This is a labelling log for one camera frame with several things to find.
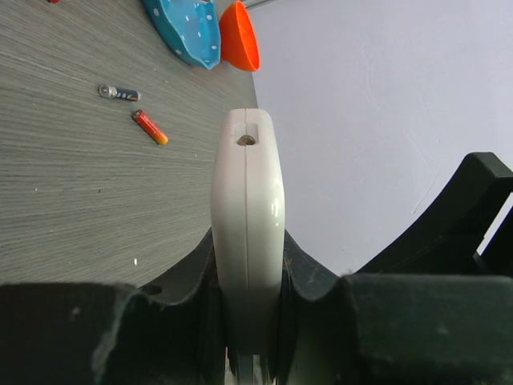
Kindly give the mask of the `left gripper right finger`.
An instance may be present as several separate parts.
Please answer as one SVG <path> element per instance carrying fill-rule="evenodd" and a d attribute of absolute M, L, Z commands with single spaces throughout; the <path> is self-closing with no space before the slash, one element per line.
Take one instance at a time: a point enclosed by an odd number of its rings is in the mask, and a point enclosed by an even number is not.
<path fill-rule="evenodd" d="M 339 277 L 285 238 L 279 384 L 509 384 L 512 280 Z"/>

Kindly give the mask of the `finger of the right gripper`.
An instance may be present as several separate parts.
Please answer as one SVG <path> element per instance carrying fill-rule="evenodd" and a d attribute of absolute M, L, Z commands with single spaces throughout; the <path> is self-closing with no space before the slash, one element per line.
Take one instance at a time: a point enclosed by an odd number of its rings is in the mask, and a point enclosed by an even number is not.
<path fill-rule="evenodd" d="M 494 153 L 467 154 L 426 211 L 359 271 L 483 273 L 477 248 L 511 192 L 512 171 Z"/>

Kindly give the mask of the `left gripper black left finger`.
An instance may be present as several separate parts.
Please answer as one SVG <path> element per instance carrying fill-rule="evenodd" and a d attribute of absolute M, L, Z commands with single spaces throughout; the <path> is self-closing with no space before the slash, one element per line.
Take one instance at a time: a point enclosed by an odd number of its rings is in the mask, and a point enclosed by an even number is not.
<path fill-rule="evenodd" d="M 222 384 L 225 342 L 213 241 L 141 287 L 1 288 L 4 384 Z"/>

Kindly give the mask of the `white remote control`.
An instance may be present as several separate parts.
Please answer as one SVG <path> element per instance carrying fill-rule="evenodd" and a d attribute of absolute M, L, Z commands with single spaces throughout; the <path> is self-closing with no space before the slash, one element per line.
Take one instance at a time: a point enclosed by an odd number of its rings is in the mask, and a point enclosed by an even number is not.
<path fill-rule="evenodd" d="M 211 188 L 213 247 L 228 359 L 237 384 L 271 384 L 285 243 L 285 191 L 273 121 L 231 110 Z"/>

